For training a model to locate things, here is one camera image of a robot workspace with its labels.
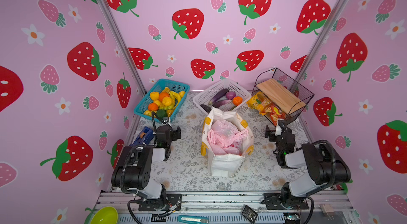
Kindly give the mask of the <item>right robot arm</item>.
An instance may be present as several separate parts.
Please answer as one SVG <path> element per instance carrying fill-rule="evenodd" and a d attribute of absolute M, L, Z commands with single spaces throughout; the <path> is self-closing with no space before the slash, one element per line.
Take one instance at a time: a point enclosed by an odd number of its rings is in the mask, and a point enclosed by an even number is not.
<path fill-rule="evenodd" d="M 279 193 L 264 194 L 261 203 L 266 205 L 268 210 L 306 210 L 307 200 L 311 195 L 351 180 L 349 167 L 328 141 L 305 143 L 296 149 L 295 135 L 283 120 L 278 121 L 274 130 L 266 127 L 265 137 L 275 143 L 276 149 L 273 153 L 281 168 L 306 167 L 305 174 L 286 182 Z"/>

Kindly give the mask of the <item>pink plastic grocery bag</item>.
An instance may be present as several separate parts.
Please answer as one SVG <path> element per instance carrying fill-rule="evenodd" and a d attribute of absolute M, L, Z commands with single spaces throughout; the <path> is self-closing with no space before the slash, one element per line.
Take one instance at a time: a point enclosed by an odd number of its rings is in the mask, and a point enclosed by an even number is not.
<path fill-rule="evenodd" d="M 241 155 L 243 140 L 249 135 L 244 129 L 239 131 L 237 127 L 226 120 L 217 120 L 208 132 L 207 141 L 214 155 Z"/>

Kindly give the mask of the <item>white canvas tote bag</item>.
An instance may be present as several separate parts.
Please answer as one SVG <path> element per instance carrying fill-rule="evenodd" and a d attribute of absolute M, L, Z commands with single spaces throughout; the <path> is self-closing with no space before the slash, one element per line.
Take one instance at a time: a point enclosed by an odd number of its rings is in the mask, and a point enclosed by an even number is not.
<path fill-rule="evenodd" d="M 201 155 L 208 157 L 208 176 L 234 176 L 253 148 L 254 135 L 246 120 L 237 112 L 211 109 L 201 137 Z"/>

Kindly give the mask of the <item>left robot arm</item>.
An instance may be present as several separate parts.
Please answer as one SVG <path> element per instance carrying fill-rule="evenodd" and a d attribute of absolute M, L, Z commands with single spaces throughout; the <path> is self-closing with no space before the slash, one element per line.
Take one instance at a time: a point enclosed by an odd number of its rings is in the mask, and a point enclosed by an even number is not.
<path fill-rule="evenodd" d="M 181 194 L 168 194 L 164 184 L 152 178 L 152 164 L 164 162 L 171 154 L 171 143 L 181 139 L 181 129 L 162 125 L 155 129 L 145 127 L 134 143 L 125 146 L 111 178 L 114 188 L 125 194 L 140 197 L 131 200 L 139 211 L 164 211 L 171 214 L 181 208 Z"/>

